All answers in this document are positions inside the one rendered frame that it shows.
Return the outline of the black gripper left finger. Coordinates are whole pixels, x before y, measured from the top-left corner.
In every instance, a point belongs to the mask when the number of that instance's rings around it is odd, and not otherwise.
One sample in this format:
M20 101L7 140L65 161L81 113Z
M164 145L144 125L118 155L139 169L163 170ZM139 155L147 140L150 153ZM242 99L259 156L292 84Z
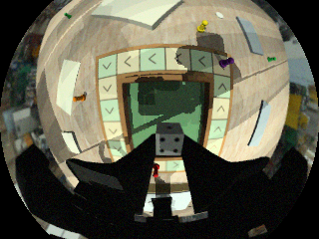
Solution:
M81 182L123 196L136 214L144 215L155 156L156 135L152 134L113 163L94 163L78 158L69 158L65 163Z

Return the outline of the white flat rectangular slab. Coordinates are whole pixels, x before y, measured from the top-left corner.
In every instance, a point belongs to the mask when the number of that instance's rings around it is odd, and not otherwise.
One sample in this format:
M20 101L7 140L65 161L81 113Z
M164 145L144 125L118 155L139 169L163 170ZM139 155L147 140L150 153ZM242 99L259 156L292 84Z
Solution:
M268 104L266 101L262 100L262 105L260 105L259 110L260 113L258 119L256 119L255 129L252 132L248 147L258 146L259 141L262 139L263 133L267 127L267 121L270 119L271 104Z

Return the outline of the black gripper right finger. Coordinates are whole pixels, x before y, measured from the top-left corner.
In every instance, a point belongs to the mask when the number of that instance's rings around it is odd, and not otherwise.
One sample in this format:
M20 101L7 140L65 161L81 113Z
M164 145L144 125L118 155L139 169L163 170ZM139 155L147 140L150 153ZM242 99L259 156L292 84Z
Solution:
M207 211L206 208L216 202L235 182L246 179L256 171L264 170L270 159L268 156L259 156L240 162L228 162L222 156L219 158L219 155L214 155L214 152L202 147L202 144L195 142L188 135L183 136L180 154L195 214Z

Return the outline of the grey die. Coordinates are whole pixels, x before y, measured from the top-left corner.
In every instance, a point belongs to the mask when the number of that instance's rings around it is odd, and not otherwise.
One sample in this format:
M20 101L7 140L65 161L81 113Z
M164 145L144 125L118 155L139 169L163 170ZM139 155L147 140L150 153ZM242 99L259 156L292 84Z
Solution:
M157 122L156 155L180 155L183 136L180 123Z

